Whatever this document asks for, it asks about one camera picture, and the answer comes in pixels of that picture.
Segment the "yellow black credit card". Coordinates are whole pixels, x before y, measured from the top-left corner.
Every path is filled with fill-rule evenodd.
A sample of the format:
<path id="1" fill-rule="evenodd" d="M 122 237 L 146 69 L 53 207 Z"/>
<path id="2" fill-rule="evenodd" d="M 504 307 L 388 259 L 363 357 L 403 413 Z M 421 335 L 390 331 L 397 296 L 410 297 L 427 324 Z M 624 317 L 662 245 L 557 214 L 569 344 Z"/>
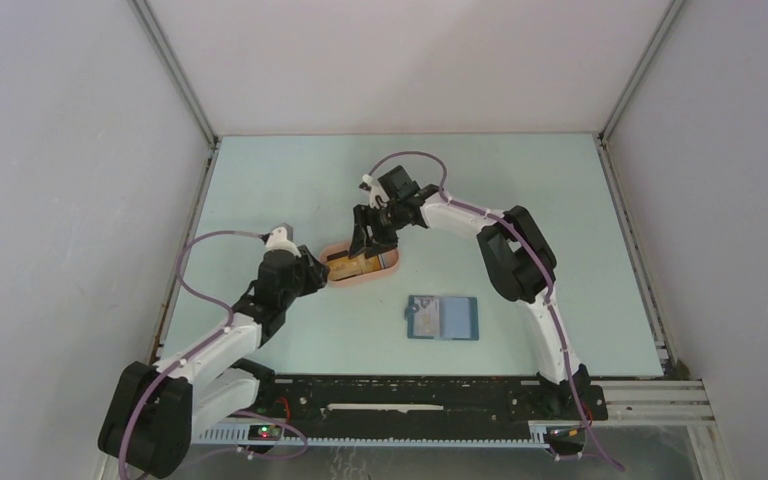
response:
<path id="1" fill-rule="evenodd" d="M 345 279 L 366 275 L 382 269 L 381 261 L 378 257 L 366 258 L 363 255 L 349 258 L 344 256 L 330 256 L 326 261 L 330 269 L 330 281 L 343 281 Z"/>

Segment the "pink oval tray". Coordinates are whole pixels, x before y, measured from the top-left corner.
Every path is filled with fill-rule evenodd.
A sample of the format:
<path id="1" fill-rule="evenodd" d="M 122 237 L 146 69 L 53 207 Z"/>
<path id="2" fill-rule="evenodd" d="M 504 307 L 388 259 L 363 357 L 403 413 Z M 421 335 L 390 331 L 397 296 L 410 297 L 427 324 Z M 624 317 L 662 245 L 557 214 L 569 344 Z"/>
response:
<path id="1" fill-rule="evenodd" d="M 328 286 L 350 287 L 379 280 L 395 273 L 400 266 L 398 249 L 370 258 L 364 255 L 349 258 L 349 246 L 349 241 L 343 241 L 328 245 L 321 251 L 319 260 L 329 268 Z"/>

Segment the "blue leather card holder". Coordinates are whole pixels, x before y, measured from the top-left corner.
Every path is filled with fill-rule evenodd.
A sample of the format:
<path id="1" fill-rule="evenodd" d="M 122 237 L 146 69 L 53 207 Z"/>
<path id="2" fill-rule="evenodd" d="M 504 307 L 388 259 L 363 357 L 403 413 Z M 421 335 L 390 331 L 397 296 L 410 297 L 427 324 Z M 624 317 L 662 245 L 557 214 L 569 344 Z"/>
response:
<path id="1" fill-rule="evenodd" d="M 440 305 L 440 334 L 437 337 L 417 337 L 412 333 L 412 309 L 417 297 L 436 297 Z M 405 308 L 406 334 L 410 339 L 441 341 L 478 341 L 478 302 L 475 297 L 410 295 Z"/>

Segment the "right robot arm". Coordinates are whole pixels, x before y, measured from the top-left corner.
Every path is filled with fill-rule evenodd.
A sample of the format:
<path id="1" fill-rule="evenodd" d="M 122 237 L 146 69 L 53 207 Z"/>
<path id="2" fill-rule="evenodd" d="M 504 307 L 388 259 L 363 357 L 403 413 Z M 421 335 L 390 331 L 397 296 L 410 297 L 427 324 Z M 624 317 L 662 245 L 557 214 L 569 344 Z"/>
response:
<path id="1" fill-rule="evenodd" d="M 495 291 L 526 307 L 534 319 L 543 408 L 556 418 L 576 411 L 590 377 L 558 311 L 556 256 L 530 212 L 521 206 L 502 211 L 469 204 L 440 185 L 420 186 L 401 166 L 379 178 L 364 175 L 360 187 L 369 199 L 353 209 L 349 256 L 395 249 L 399 230 L 407 226 L 475 239 Z"/>

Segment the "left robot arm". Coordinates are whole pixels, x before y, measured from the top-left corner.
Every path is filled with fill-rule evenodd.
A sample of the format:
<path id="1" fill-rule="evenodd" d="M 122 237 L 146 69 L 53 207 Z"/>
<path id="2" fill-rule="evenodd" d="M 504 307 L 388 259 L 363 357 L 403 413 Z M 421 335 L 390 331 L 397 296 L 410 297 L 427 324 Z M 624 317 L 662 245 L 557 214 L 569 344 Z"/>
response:
<path id="1" fill-rule="evenodd" d="M 243 409 L 257 417 L 271 412 L 276 390 L 266 380 L 272 372 L 247 357 L 284 325 L 295 300 L 326 285 L 328 273 L 305 246 L 269 249 L 256 278 L 212 332 L 166 360 L 128 365 L 98 437 L 99 449 L 117 458 L 120 478 L 130 468 L 166 478 L 217 422 Z"/>

